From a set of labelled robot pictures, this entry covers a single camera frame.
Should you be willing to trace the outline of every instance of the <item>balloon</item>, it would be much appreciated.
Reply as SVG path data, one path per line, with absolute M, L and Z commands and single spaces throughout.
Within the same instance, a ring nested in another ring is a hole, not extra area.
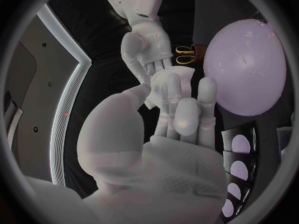
M 269 110 L 283 92 L 286 72 L 285 54 L 273 28 L 255 19 L 220 30 L 204 58 L 205 76 L 218 84 L 217 103 L 242 116 Z

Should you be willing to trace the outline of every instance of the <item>white tissue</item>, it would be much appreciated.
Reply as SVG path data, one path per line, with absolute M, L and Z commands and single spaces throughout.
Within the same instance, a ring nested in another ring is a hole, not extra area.
M 180 76 L 182 87 L 182 98 L 191 97 L 191 78 L 195 69 L 184 66 L 173 66 L 158 71 L 150 79 L 151 93 L 145 101 L 146 107 L 151 110 L 158 106 L 161 108 L 161 88 L 162 84 L 167 81 L 168 75 L 177 73 Z

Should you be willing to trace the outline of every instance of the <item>purple balloon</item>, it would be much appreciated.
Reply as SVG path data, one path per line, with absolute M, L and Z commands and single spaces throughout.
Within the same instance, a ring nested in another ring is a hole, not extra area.
M 220 30 L 208 46 L 204 74 L 218 84 L 216 101 L 242 116 L 269 110 L 286 82 L 286 59 L 269 24 L 240 20 Z

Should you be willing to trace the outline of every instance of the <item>gold scissors handle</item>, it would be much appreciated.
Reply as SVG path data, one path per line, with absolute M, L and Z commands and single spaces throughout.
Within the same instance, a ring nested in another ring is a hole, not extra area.
M 187 46 L 178 46 L 175 51 L 179 54 L 194 54 L 194 51 Z
M 187 62 L 179 61 L 179 59 L 183 58 L 183 57 L 188 57 L 190 59 L 190 61 L 187 61 Z M 180 65 L 188 65 L 188 64 L 194 62 L 194 60 L 195 60 L 195 56 L 192 56 L 192 55 L 190 55 L 190 56 L 179 56 L 179 57 L 176 58 L 176 62 Z

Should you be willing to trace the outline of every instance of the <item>scissors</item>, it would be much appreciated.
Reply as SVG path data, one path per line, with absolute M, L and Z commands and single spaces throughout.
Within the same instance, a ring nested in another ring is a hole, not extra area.
M 176 62 L 180 65 L 187 65 L 195 61 L 195 51 L 187 46 L 178 46 L 175 51 L 183 56 L 178 56 Z

